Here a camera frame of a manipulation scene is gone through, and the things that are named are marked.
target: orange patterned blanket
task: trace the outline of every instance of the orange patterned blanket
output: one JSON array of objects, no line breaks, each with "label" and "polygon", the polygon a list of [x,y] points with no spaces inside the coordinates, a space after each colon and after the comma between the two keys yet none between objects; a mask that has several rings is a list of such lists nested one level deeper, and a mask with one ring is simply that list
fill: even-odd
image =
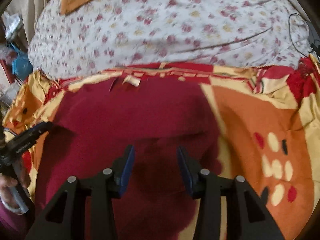
[{"label": "orange patterned blanket", "polygon": [[[57,81],[35,72],[21,88],[3,124],[20,133],[41,120],[53,120],[66,91],[76,93],[85,84],[117,76],[135,81],[160,77],[198,83],[221,131],[220,176],[243,175],[259,195],[267,189],[267,208],[285,238],[294,239],[300,233],[320,197],[320,74],[312,56],[301,59],[298,70],[162,63]],[[44,138],[31,151],[33,181]],[[225,202],[222,210],[224,237]],[[196,216],[180,233],[180,239],[192,238],[195,222]]]}]

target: hand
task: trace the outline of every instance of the hand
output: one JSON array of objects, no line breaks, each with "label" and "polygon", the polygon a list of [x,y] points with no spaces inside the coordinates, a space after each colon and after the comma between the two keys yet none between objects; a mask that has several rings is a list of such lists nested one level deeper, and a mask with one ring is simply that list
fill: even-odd
[{"label": "hand", "polygon": [[[21,161],[21,173],[20,173],[21,185],[24,188],[27,188],[30,185],[30,177],[29,177],[27,169],[23,165],[22,159],[20,161]],[[17,184],[18,184],[18,182],[15,179],[10,178],[10,177],[5,176],[2,173],[0,173],[0,195],[1,195],[1,198],[4,200],[4,202],[6,202],[12,208],[19,208],[19,206],[17,205],[13,196],[11,195],[9,187],[15,187]]]}]

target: silver screw head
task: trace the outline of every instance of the silver screw head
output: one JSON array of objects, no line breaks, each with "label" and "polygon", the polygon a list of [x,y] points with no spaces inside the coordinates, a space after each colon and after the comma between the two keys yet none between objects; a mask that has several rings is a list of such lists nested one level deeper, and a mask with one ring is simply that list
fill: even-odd
[{"label": "silver screw head", "polygon": [[75,177],[75,176],[70,176],[69,178],[68,178],[68,182],[69,183],[73,183],[73,182],[75,182],[77,180],[77,178]]},{"label": "silver screw head", "polygon": [[245,181],[245,178],[241,175],[238,175],[238,176],[236,176],[236,180],[242,183]]},{"label": "silver screw head", "polygon": [[104,169],[104,170],[102,171],[102,173],[103,173],[104,175],[110,175],[110,174],[112,173],[112,169],[106,168],[106,169]]},{"label": "silver screw head", "polygon": [[207,175],[210,174],[210,171],[209,171],[208,169],[202,169],[202,170],[200,171],[200,173],[201,173],[202,175],[207,176]]}]

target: plastic bag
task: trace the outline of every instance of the plastic bag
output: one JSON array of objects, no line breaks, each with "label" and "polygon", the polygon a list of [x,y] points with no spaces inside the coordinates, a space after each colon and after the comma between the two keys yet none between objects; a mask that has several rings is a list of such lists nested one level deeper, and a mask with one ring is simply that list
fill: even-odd
[{"label": "plastic bag", "polygon": [[22,52],[13,44],[11,46],[18,54],[17,58],[12,62],[12,74],[24,81],[32,73],[33,65],[30,63],[27,53]]},{"label": "plastic bag", "polygon": [[22,17],[17,13],[9,15],[5,11],[2,15],[2,20],[5,25],[5,38],[7,41],[12,41],[23,26]]},{"label": "plastic bag", "polygon": [[0,44],[0,60],[4,60],[6,64],[11,65],[16,57],[17,53],[14,49],[8,47],[6,44]]}]

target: white floral fabric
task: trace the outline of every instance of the white floral fabric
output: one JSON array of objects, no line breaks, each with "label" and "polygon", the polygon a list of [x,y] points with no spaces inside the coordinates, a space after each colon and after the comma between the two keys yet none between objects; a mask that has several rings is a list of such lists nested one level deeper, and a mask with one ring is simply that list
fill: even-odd
[{"label": "white floral fabric", "polygon": [[[41,14],[28,55],[54,78],[151,62],[297,67],[288,0],[94,0],[67,16],[60,0]],[[293,42],[311,51],[308,28],[292,17]]]}]

